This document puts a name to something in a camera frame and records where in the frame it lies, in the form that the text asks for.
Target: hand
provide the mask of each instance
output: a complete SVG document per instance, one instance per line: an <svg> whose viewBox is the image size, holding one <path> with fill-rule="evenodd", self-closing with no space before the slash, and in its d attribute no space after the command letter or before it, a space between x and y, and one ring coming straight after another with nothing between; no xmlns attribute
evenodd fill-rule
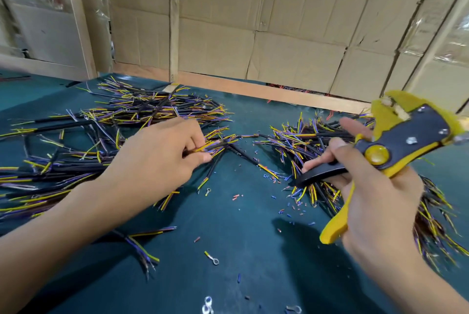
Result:
<svg viewBox="0 0 469 314"><path fill-rule="evenodd" d="M372 131L356 120L340 119L341 126L353 135L372 138ZM340 138L333 138L327 150L318 158L304 164L302 172L320 163L337 159L349 173L325 181L341 190L344 200L350 193L352 180L355 191L349 204L349 229L342 236L345 249L373 276L390 262L405 261L419 256L412 229L423 192L423 182L410 167L405 167L392 179L387 178Z"/></svg>
<svg viewBox="0 0 469 314"><path fill-rule="evenodd" d="M193 119L178 117L145 127L125 142L95 182L122 194L121 199L109 194L111 202L141 211L187 182L197 166L212 159L205 152L182 157L185 148L203 145L203 133Z"/></svg>

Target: yellow handle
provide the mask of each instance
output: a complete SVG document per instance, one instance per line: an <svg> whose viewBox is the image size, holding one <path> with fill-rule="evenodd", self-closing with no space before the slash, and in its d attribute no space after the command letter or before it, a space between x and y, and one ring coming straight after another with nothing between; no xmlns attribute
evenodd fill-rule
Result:
<svg viewBox="0 0 469 314"><path fill-rule="evenodd" d="M352 199L353 191L355 190L355 183L352 182L352 188L350 189L350 195L347 198L344 206L341 210L333 217L325 228L322 230L320 240L323 244L332 244L337 238L347 231L347 217L349 215L349 203Z"/></svg>

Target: person's right hand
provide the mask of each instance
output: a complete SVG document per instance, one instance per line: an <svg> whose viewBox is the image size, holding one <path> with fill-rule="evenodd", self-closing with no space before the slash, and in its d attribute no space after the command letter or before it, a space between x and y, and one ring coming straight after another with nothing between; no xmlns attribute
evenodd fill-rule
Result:
<svg viewBox="0 0 469 314"><path fill-rule="evenodd" d="M372 131L356 120L340 119L341 126L353 135L372 138ZM390 262L412 260L419 256L413 227L423 192L423 182L411 168L405 167L392 179L375 169L352 144L333 138L327 150L304 164L302 172L320 163L337 159L349 171L326 181L341 190L344 200L355 191L349 204L349 229L342 235L345 249L372 276Z"/></svg>

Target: yellow button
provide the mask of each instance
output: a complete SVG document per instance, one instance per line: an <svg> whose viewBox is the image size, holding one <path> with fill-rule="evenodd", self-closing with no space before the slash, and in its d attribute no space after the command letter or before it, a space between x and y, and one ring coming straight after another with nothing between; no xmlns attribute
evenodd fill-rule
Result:
<svg viewBox="0 0 469 314"><path fill-rule="evenodd" d="M365 158L373 166L380 166L389 160L389 151L383 145L372 145L366 149Z"/></svg>

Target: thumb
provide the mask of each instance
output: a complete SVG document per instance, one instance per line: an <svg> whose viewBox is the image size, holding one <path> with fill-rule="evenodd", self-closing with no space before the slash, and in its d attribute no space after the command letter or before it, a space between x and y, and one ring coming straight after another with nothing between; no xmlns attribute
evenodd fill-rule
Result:
<svg viewBox="0 0 469 314"><path fill-rule="evenodd" d="M212 156L210 156L208 152L194 152L184 157L183 162L190 167L190 169L195 169L202 163L207 163L211 160Z"/></svg>
<svg viewBox="0 0 469 314"><path fill-rule="evenodd" d="M333 155L349 171L355 184L366 187L370 183L387 179L385 175L375 169L352 144L340 138L333 138L329 142Z"/></svg>

